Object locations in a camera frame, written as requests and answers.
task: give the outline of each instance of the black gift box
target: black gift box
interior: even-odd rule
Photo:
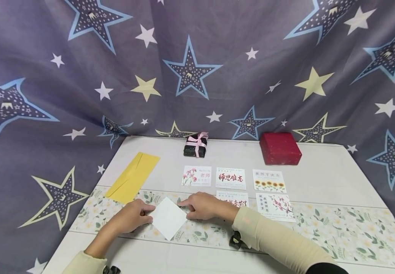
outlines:
[[[200,135],[200,133],[188,136],[187,137],[187,142],[197,143],[197,141],[193,141],[192,139],[190,139],[190,137],[194,138],[196,140],[196,139],[198,139],[199,135]],[[199,146],[198,147],[198,156],[200,158],[205,158],[206,145],[208,144],[207,138],[208,138],[207,134],[200,138],[200,140],[202,141],[202,144],[205,144],[205,147],[203,147],[203,146]],[[184,156],[196,157],[196,147],[194,145],[185,145],[185,147],[184,147]]]

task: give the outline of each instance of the floral table runner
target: floral table runner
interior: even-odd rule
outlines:
[[[101,186],[94,189],[70,231],[96,234],[124,206],[104,197],[108,189]],[[165,197],[177,202],[188,196],[188,193],[141,190],[136,198],[157,205]],[[249,199],[249,204],[257,210],[255,199]],[[305,202],[292,204],[296,222],[281,223],[321,246],[336,261],[395,268],[395,219],[389,210]],[[232,249],[229,246],[231,235],[232,228],[223,220],[188,220],[170,242]],[[145,225],[122,236],[169,242],[153,225]]]

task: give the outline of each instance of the yellow envelope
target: yellow envelope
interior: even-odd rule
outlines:
[[[159,159],[157,156],[138,152],[105,196],[123,204],[133,201]]]

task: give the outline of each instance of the red box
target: red box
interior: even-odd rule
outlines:
[[[260,147],[266,164],[297,165],[302,156],[291,133],[264,132]]]

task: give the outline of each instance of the yellow star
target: yellow star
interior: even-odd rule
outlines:
[[[176,126],[176,121],[173,121],[173,125],[171,126],[171,131],[170,132],[161,132],[161,131],[159,131],[157,129],[155,129],[155,130],[156,130],[156,132],[159,135],[169,136],[169,137],[179,137],[179,138],[181,138],[181,137],[188,137],[190,135],[193,135],[193,134],[197,133],[197,132],[180,131],[178,129],[178,127]]]
[[[55,215],[58,219],[59,229],[62,230],[62,228],[66,224],[66,221],[68,220],[71,205],[76,204],[77,202],[86,199],[89,196],[88,194],[74,190],[74,171],[75,166],[68,172],[61,185],[32,176],[33,179],[35,179],[40,187],[45,191],[45,194],[47,195],[49,200],[41,208],[41,210],[36,213],[35,216],[25,222],[25,224],[19,226],[19,228],[39,222],[43,219]],[[65,189],[66,184],[70,184],[70,190]],[[61,211],[65,212],[63,219],[61,218]]]
[[[325,92],[322,89],[322,84],[324,84],[324,82],[327,81],[328,78],[332,77],[333,74],[334,72],[324,76],[319,76],[315,68],[312,67],[312,70],[310,71],[309,79],[307,81],[295,85],[306,89],[306,93],[304,95],[303,101],[305,101],[308,98],[308,96],[312,95],[312,93],[325,96]]]
[[[142,93],[144,95],[144,98],[146,99],[146,102],[149,100],[150,95],[161,96],[159,92],[153,88],[156,78],[153,78],[152,80],[146,82],[136,75],[135,77],[136,80],[138,81],[139,86],[132,89],[131,91]]]
[[[293,131],[302,135],[302,138],[298,142],[324,143],[325,135],[347,127],[346,125],[339,127],[326,127],[325,124],[327,123],[327,116],[328,112],[309,129],[293,129]]]

